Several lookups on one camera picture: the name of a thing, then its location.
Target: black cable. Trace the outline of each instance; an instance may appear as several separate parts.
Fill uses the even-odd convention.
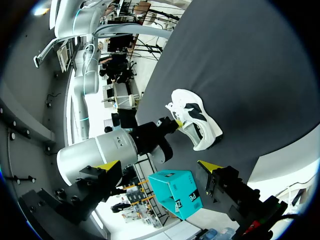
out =
[[[155,41],[155,45],[157,46],[157,43],[158,43],[158,40],[159,40],[159,36],[158,36],[158,38],[157,38],[157,40]]]
[[[149,58],[149,57],[146,57],[146,56],[132,56],[132,58],[136,58],[136,59],[139,59],[139,58],[142,58],[142,59],[148,59],[148,60],[154,60],[154,61],[158,61],[154,58]]]
[[[48,100],[48,97],[49,97],[49,96],[51,96],[51,97],[53,97],[53,98],[56,98],[56,97],[58,97],[60,94],[61,94],[61,92],[59,92],[59,93],[56,94],[56,95],[48,94],[48,95],[46,96],[46,100]]]
[[[141,42],[147,49],[149,49],[149,47],[147,47],[147,45],[143,42],[143,41],[141,41],[139,38],[137,38],[137,40],[139,41],[139,42]],[[152,51],[150,51],[150,53],[154,56],[154,58],[158,61],[159,59],[154,55],[154,53],[152,52]]]
[[[126,7],[126,9],[130,9],[130,7],[133,7],[133,8],[131,8],[132,10],[135,8],[135,7],[138,7],[138,5],[137,4],[133,4],[133,5],[127,5],[127,6],[125,6]],[[153,5],[151,5],[150,6],[150,9],[151,8],[163,8],[163,9],[176,9],[176,10],[181,10],[181,11],[185,11],[185,9],[182,9],[182,8],[176,8],[176,7],[168,7],[168,6],[153,6]]]
[[[157,61],[156,59],[154,59],[152,56],[142,56],[140,53],[138,53],[138,52],[132,52],[132,55],[131,55],[131,57],[133,57],[133,58],[144,58],[144,59],[149,59],[149,60],[155,60],[155,61]]]
[[[297,219],[298,217],[299,217],[298,214],[286,214],[286,215],[280,216],[276,221],[278,222],[283,219]]]
[[[155,18],[156,20],[159,20],[161,17],[157,17],[157,16],[146,16],[145,17],[146,19],[147,18]],[[163,19],[163,20],[165,20],[166,22],[170,22],[170,23],[173,23],[173,24],[178,24],[177,22],[174,22],[174,21],[170,21],[170,20],[167,20],[167,19]]]

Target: shoe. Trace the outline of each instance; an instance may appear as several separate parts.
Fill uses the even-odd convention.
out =
[[[171,98],[172,102],[165,107],[179,124],[179,131],[191,139],[194,151],[205,150],[212,146],[217,138],[222,138],[221,128],[206,113],[198,95],[185,89],[176,89]]]

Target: gray table surface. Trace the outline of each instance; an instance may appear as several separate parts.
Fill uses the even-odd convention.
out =
[[[232,166],[246,182],[259,156],[295,142],[320,119],[316,75],[291,25],[267,1],[193,0],[162,56],[143,99],[140,124],[170,116],[175,89],[198,94],[221,127],[220,143],[193,151],[181,132],[166,139],[173,158],[157,170],[190,170],[205,208],[219,211],[200,184],[197,160]]]

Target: white floor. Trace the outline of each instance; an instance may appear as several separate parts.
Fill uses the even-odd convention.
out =
[[[165,12],[167,14],[172,14],[175,15],[177,17],[181,17],[182,14],[185,12],[183,9],[180,8],[176,8],[172,5],[168,5],[165,3],[160,3],[160,2],[156,2],[156,1],[148,1],[149,3],[151,3],[151,7],[150,9],[154,9],[157,11],[161,11],[161,12]],[[173,20],[172,18],[167,18],[164,17],[160,14],[158,14],[156,16],[157,18],[161,18],[163,20],[158,20],[158,19],[153,19],[151,17],[151,14],[149,14],[146,18],[145,18],[145,22],[144,22],[144,26],[149,26],[149,27],[153,27],[153,28],[159,28],[162,29],[162,27],[171,29],[172,27],[175,27],[176,24],[173,22],[177,22],[176,20]],[[167,39],[162,38],[162,37],[154,37],[154,36],[149,36],[149,35],[144,35],[144,34],[140,34],[138,37],[139,40],[141,40],[142,42],[144,42],[145,44],[151,45],[151,46],[155,46],[156,43],[160,46],[160,47],[165,47]],[[135,76],[134,81],[135,84],[137,86],[138,92],[142,93],[145,91],[148,82],[150,80],[150,77],[157,65],[157,60],[154,58],[154,56],[147,52],[147,51],[137,51],[136,49],[140,49],[140,50],[146,50],[147,48],[144,46],[136,46],[134,51],[134,56],[143,56],[143,57],[148,57],[150,59],[146,59],[143,57],[133,57],[132,60],[136,62],[136,65],[134,66],[134,69],[137,73],[137,76]],[[159,53],[154,53],[154,55],[159,59],[159,57],[161,56],[161,54]]]

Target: bolt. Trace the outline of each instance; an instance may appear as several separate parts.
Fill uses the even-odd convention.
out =
[[[34,206],[31,206],[31,207],[30,207],[30,212],[31,212],[31,213],[34,213],[35,211],[36,211],[36,208],[35,208]]]
[[[59,188],[57,192],[60,195],[60,194],[63,194],[65,192],[65,190],[63,188]]]
[[[13,141],[16,139],[16,134],[14,132],[10,133],[10,140]]]
[[[80,199],[78,198],[78,196],[74,195],[73,197],[71,197],[71,202],[75,203],[78,202]]]

